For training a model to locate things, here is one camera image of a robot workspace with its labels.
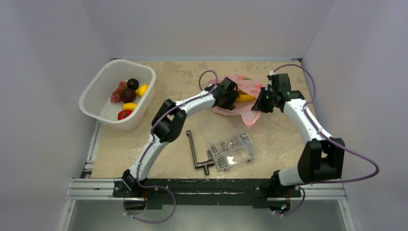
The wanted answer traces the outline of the white plastic basket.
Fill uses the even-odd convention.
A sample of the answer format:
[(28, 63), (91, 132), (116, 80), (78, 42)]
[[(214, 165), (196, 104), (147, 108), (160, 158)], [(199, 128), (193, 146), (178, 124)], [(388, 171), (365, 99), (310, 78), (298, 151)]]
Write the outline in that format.
[(155, 94), (155, 71), (143, 64), (117, 59), (107, 63), (79, 99), (80, 110), (123, 131), (141, 121)]

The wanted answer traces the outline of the dark purple fake fruit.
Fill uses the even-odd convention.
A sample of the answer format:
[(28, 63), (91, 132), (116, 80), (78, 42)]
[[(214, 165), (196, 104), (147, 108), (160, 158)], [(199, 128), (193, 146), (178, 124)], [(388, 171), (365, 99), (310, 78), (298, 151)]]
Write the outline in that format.
[(137, 97), (136, 91), (131, 88), (126, 88), (122, 91), (120, 95), (120, 101), (123, 103), (134, 102)]

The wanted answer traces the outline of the pink plastic bag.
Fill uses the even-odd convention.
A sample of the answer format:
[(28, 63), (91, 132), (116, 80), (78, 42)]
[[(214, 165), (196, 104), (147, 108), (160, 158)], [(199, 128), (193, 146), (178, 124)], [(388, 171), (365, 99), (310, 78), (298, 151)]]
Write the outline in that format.
[[(239, 74), (230, 74), (224, 77), (218, 77), (217, 82), (221, 83), (221, 81), (225, 77), (230, 78), (238, 85), (238, 91), (242, 90), (256, 98), (258, 98), (260, 94), (260, 88), (264, 86), (262, 82), (259, 80), (252, 79)], [(255, 124), (255, 122), (260, 118), (261, 115), (261, 112), (258, 111), (254, 112), (251, 110), (255, 102), (256, 100), (245, 103), (236, 101), (234, 104), (235, 108), (232, 111), (220, 107), (214, 107), (212, 108), (212, 111), (216, 114), (220, 114), (223, 116), (241, 116), (244, 124), (248, 128), (251, 128)]]

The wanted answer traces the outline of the red fake tomato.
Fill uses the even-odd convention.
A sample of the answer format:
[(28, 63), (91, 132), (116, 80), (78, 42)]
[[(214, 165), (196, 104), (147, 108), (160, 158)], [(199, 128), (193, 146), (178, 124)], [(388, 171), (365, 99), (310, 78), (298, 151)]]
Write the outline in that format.
[(117, 119), (118, 120), (123, 120), (123, 119), (125, 119), (125, 118), (127, 118), (128, 116), (130, 116), (131, 114), (132, 114), (132, 110), (122, 110), (122, 111), (120, 111), (119, 113), (118, 113), (118, 115), (117, 115)]

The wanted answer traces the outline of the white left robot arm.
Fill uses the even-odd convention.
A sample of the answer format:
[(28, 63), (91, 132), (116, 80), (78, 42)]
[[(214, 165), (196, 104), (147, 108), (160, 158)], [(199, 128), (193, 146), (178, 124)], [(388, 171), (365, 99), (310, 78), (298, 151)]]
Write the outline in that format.
[(163, 149), (175, 141), (182, 132), (188, 117), (200, 111), (220, 107), (233, 109), (238, 98), (238, 85), (230, 78), (224, 78), (221, 83), (208, 86), (199, 94), (181, 101), (166, 100), (152, 121), (148, 142), (137, 161), (124, 171), (121, 178), (121, 191), (132, 197), (142, 194), (142, 181), (147, 179), (151, 167)]

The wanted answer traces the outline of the black metal crank tool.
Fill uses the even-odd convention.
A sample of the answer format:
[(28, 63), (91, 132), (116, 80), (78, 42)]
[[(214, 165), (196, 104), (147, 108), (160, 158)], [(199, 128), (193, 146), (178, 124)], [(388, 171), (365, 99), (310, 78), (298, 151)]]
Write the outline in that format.
[(203, 161), (203, 162), (198, 162), (198, 161), (197, 161), (197, 154), (196, 154), (196, 150), (195, 150), (195, 146), (194, 146), (194, 142), (193, 142), (193, 137), (192, 137), (191, 131), (190, 131), (190, 130), (187, 130), (187, 131), (186, 131), (186, 135), (187, 135), (187, 137), (188, 137), (188, 139), (189, 139), (189, 143), (190, 143), (190, 148), (191, 148), (191, 154), (192, 154), (192, 159), (193, 159), (194, 168), (195, 168), (196, 170), (202, 168), (202, 169), (204, 170), (204, 174), (205, 174), (206, 176), (209, 176), (209, 175), (210, 175), (209, 168), (212, 167), (212, 166), (214, 166), (214, 161), (213, 161), (213, 158), (212, 158), (212, 153), (211, 153), (211, 151), (210, 151), (210, 150), (207, 150), (208, 160)]

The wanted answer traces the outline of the red fake grape bunch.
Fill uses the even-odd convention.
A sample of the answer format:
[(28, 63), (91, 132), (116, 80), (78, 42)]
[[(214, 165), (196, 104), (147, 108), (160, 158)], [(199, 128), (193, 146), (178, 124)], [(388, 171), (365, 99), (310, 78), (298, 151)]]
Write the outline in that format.
[(111, 98), (110, 102), (112, 103), (119, 103), (120, 101), (120, 95), (124, 89), (127, 88), (127, 82), (126, 81), (121, 81), (119, 82), (118, 86), (116, 89), (111, 93)]

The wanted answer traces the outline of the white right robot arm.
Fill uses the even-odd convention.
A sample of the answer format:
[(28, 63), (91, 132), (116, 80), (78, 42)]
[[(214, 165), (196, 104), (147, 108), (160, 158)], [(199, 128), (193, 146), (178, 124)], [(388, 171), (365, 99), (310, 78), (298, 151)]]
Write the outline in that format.
[(271, 192), (281, 196), (288, 191), (289, 186), (339, 179), (343, 170), (344, 151), (333, 142), (343, 145), (343, 140), (333, 138), (331, 134), (323, 135), (325, 130), (311, 114), (303, 94), (292, 90), (288, 74), (271, 72), (267, 78), (269, 83), (261, 87), (252, 110), (272, 113), (274, 108), (280, 109), (295, 125), (305, 144), (296, 166), (273, 173)]

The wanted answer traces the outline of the yellow fake banana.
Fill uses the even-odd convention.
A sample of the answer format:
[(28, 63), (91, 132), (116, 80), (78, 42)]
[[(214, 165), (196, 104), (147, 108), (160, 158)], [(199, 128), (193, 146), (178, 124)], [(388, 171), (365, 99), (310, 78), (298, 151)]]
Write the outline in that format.
[(247, 94), (246, 92), (244, 92), (242, 90), (239, 90), (238, 94), (239, 95), (238, 95), (238, 97), (236, 99), (237, 102), (245, 103), (245, 102), (250, 102), (250, 101), (256, 100), (256, 97), (254, 97), (254, 96), (252, 96), (250, 94)]

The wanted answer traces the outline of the clear plastic screw box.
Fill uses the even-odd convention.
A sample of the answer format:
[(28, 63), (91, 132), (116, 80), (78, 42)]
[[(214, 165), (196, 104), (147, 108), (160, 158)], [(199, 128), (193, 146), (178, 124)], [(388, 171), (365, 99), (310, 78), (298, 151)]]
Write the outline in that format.
[(240, 116), (216, 115), (199, 123), (219, 171), (251, 162), (258, 153)]

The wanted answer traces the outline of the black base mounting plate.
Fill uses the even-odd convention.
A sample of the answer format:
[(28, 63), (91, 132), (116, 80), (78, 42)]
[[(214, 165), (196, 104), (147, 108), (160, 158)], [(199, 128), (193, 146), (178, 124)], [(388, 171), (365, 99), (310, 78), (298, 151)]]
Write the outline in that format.
[(139, 199), (146, 209), (164, 205), (231, 205), (278, 208), (301, 194), (293, 186), (275, 186), (270, 179), (146, 179), (128, 187), (114, 180), (113, 197)]

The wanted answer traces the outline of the yellow fake lemon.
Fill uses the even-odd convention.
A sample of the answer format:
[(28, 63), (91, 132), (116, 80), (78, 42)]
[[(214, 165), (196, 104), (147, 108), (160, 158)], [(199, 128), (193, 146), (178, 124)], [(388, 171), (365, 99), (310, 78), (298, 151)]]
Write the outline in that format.
[(140, 85), (136, 90), (135, 93), (139, 96), (139, 97), (143, 97), (145, 92), (147, 91), (149, 85)]

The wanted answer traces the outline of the dark brown fake fruit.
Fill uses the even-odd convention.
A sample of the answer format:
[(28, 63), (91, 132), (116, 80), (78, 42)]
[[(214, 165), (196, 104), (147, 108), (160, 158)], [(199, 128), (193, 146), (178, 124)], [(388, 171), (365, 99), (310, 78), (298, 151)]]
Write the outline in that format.
[(130, 78), (127, 81), (127, 87), (130, 88), (130, 89), (137, 90), (139, 88), (139, 86), (140, 86), (140, 83), (135, 78)]

